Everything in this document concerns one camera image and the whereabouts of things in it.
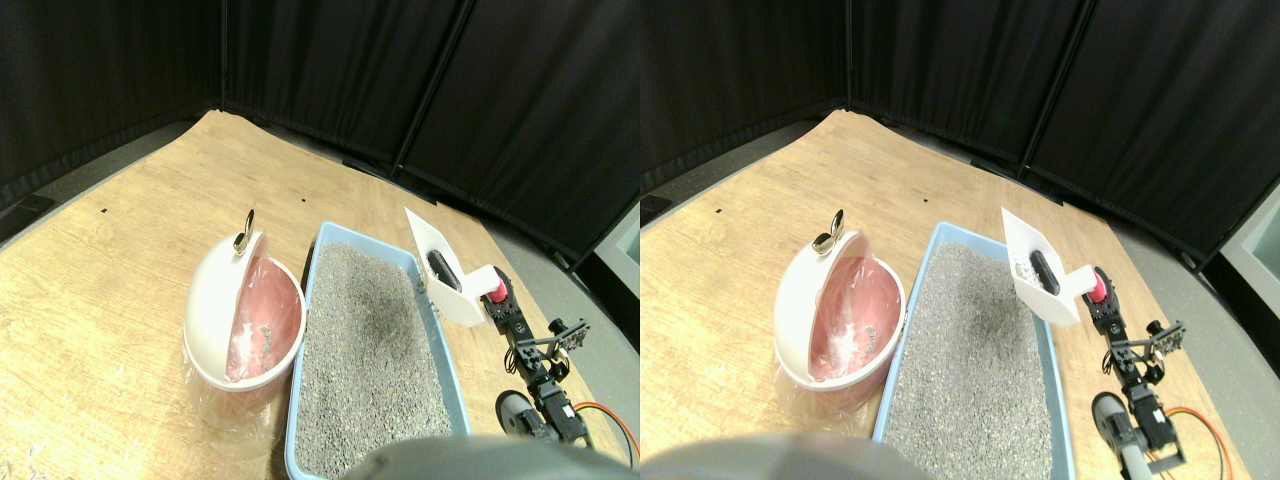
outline cable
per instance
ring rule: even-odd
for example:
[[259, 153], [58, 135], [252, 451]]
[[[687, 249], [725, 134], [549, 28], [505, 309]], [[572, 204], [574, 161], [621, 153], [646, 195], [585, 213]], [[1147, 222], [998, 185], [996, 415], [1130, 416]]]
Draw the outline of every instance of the cable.
[[[1188, 411], [1180, 410], [1180, 411], [1176, 411], [1176, 412], [1172, 412], [1172, 413], [1165, 413], [1165, 416], [1172, 419], [1174, 415], [1178, 415], [1178, 413], [1192, 415]], [[1221, 448], [1215, 448], [1213, 451], [1217, 452], [1217, 477], [1219, 477], [1219, 480], [1221, 480], [1221, 479], [1224, 479], [1224, 476], [1222, 476], [1222, 474], [1224, 474], [1224, 470], [1222, 470], [1222, 449]]]
[[[622, 433], [625, 433], [626, 438], [627, 438], [627, 462], [631, 463], [631, 468], [635, 468], [636, 467], [636, 458], [635, 457], [640, 456], [640, 443], [636, 442], [636, 436], [631, 434], [631, 429], [627, 428], [627, 424], [623, 422], [622, 419], [618, 417], [617, 413], [614, 413], [612, 410], [609, 410], [609, 407], [605, 407], [603, 404], [599, 404], [599, 403], [595, 403], [595, 402], [579, 402], [577, 404], [573, 406], [573, 411], [575, 412], [580, 412], [580, 411], [588, 410], [588, 408], [599, 410], [599, 411], [604, 412], [605, 416], [608, 416], [609, 419], [612, 419], [613, 422], [618, 424], [618, 426], [622, 429]], [[631, 449], [632, 448], [635, 448], [635, 456], [631, 454]]]
[[[604, 410], [602, 410], [602, 408], [603, 408], [603, 406], [602, 407], [590, 406], [590, 404], [584, 406], [584, 404], [579, 403], [575, 407], [573, 411], [581, 413], [584, 410], [599, 410], [599, 411], [604, 412]], [[618, 420], [617, 417], [614, 417], [612, 413], [608, 413], [608, 412], [605, 412], [605, 416], [608, 416], [611, 420], [613, 420], [626, 433], [626, 428], [623, 426], [622, 420]], [[595, 449], [595, 445], [591, 442], [591, 434], [590, 433], [586, 434], [586, 444], [588, 444], [588, 448]], [[626, 448], [627, 448], [627, 465], [631, 466], [631, 470], [635, 470], [635, 467], [636, 467], [636, 458], [631, 453], [631, 438], [630, 436], [627, 436], [627, 445], [626, 445]]]
[[[1156, 456], [1151, 454], [1151, 452], [1146, 452], [1146, 453], [1147, 453], [1147, 458], [1151, 458], [1151, 462], [1156, 463]], [[1160, 477], [1161, 479], [1164, 479], [1165, 475], [1169, 475], [1169, 480], [1178, 480], [1176, 477], [1174, 477], [1174, 472], [1171, 472], [1171, 471], [1166, 470], [1166, 471], [1160, 472]]]
[[1235, 467], [1231, 466], [1231, 454], [1226, 452], [1226, 443], [1222, 442], [1222, 435], [1220, 435], [1217, 433], [1217, 429], [1213, 428], [1213, 424], [1210, 424], [1208, 419], [1206, 419], [1203, 415], [1201, 415], [1201, 412], [1197, 412], [1197, 411], [1194, 411], [1192, 408], [1188, 408], [1188, 407], [1172, 407], [1172, 408], [1169, 408], [1169, 410], [1165, 411], [1165, 416], [1170, 416], [1170, 417], [1174, 416], [1174, 415], [1176, 415], [1176, 413], [1190, 413], [1190, 415], [1196, 416], [1196, 419], [1198, 419], [1201, 421], [1201, 424], [1204, 424], [1204, 426], [1208, 428], [1208, 431], [1211, 434], [1213, 434], [1213, 440], [1217, 442], [1219, 453], [1221, 454], [1221, 457], [1220, 457], [1221, 460], [1217, 463], [1217, 476], [1219, 476], [1219, 479], [1222, 477], [1222, 465], [1226, 465], [1228, 479], [1235, 480]]

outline metal handle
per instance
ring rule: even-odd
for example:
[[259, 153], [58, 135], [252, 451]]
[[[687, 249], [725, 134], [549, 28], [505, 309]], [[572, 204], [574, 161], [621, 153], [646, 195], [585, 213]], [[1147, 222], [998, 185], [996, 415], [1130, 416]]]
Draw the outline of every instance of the metal handle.
[[836, 246], [840, 241], [840, 236], [845, 233], [845, 210], [841, 209], [836, 212], [836, 218], [831, 219], [831, 232], [824, 232], [818, 234], [818, 238], [813, 239], [813, 251], [818, 255], [827, 255], [831, 252], [831, 247]]
[[236, 255], [244, 255], [244, 248], [248, 248], [248, 238], [253, 234], [253, 210], [248, 211], [248, 216], [244, 218], [244, 232], [236, 236], [236, 242], [232, 247], [236, 248]]

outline gray litter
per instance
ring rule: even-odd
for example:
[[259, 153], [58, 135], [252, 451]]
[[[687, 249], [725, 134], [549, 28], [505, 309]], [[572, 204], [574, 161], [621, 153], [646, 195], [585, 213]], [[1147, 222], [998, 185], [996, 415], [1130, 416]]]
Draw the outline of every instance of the gray litter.
[[884, 440], [940, 479], [1050, 477], [1036, 326], [1009, 264], [940, 243], [919, 296]]
[[346, 243], [319, 248], [294, 452], [335, 479], [384, 444], [452, 426], [404, 270]]

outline orange wire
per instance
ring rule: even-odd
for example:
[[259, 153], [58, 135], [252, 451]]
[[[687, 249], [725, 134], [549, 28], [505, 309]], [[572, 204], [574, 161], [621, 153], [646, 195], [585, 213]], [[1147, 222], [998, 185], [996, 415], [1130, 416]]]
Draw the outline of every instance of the orange wire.
[[[1156, 456], [1151, 454], [1151, 452], [1147, 452], [1147, 458], [1151, 458], [1152, 463], [1156, 462]], [[1169, 476], [1169, 480], [1178, 480], [1178, 477], [1174, 476], [1174, 472], [1167, 471], [1167, 470], [1160, 472], [1160, 475], [1161, 476]]]
[[1194, 415], [1197, 419], [1199, 419], [1201, 422], [1204, 424], [1204, 426], [1208, 428], [1208, 431], [1213, 434], [1213, 439], [1217, 440], [1217, 447], [1222, 449], [1222, 462], [1226, 463], [1226, 471], [1228, 471], [1228, 476], [1226, 477], [1234, 480], [1235, 479], [1235, 467], [1231, 466], [1231, 454], [1226, 453], [1226, 443], [1222, 442], [1222, 435], [1220, 435], [1217, 433], [1217, 429], [1213, 428], [1213, 424], [1210, 424], [1208, 419], [1206, 419], [1203, 415], [1201, 415], [1201, 412], [1197, 412], [1197, 411], [1194, 411], [1192, 408], [1188, 408], [1188, 407], [1172, 407], [1172, 408], [1169, 408], [1169, 410], [1165, 411], [1165, 417], [1169, 417], [1170, 415], [1176, 413], [1176, 412], [1187, 412], [1187, 413]]
[[618, 425], [622, 426], [622, 430], [626, 431], [627, 438], [631, 439], [631, 444], [635, 445], [635, 448], [636, 448], [636, 457], [640, 457], [640, 442], [636, 442], [636, 435], [631, 434], [631, 429], [627, 428], [627, 424], [625, 421], [622, 421], [622, 419], [618, 417], [617, 413], [614, 413], [612, 410], [609, 410], [609, 407], [605, 407], [605, 406], [595, 403], [595, 402], [579, 402], [577, 404], [573, 406], [573, 411], [576, 412], [581, 407], [600, 408], [602, 412], [604, 412], [605, 415], [613, 417], [613, 420], [617, 420]]

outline plastic bag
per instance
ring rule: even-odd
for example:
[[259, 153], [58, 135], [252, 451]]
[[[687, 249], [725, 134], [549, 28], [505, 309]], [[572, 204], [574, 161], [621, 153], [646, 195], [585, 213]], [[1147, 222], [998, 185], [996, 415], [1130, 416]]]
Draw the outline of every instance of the plastic bag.
[[255, 390], [227, 392], [200, 378], [183, 355], [182, 379], [209, 447], [236, 458], [271, 452], [284, 426], [288, 393], [283, 387], [288, 374]]
[[[255, 252], [236, 305], [227, 349], [227, 378], [234, 384], [280, 364], [300, 334], [302, 301], [279, 264]], [[205, 381], [183, 355], [183, 383], [209, 445], [236, 458], [266, 454], [283, 431], [289, 371], [246, 392], [228, 392]]]
[[867, 401], [884, 385], [888, 369], [883, 369], [878, 378], [868, 378], [849, 388], [818, 392], [792, 381], [777, 360], [773, 364], [778, 403], [806, 431], [863, 435], [876, 425], [879, 402], [868, 404]]
[[227, 347], [227, 378], [251, 379], [271, 370], [298, 337], [302, 302], [289, 274], [268, 256], [255, 256], [236, 305]]
[[[859, 434], [876, 422], [876, 411], [867, 403], [888, 376], [892, 352], [884, 351], [896, 347], [891, 339], [904, 321], [902, 291], [891, 270], [872, 255], [863, 232], [832, 255], [828, 261], [833, 265], [814, 294], [808, 365], [814, 381], [796, 383], [778, 364], [774, 387], [781, 404], [806, 429]], [[881, 362], [865, 371], [877, 357]], [[850, 383], [856, 375], [863, 378], [847, 387], [827, 387]]]

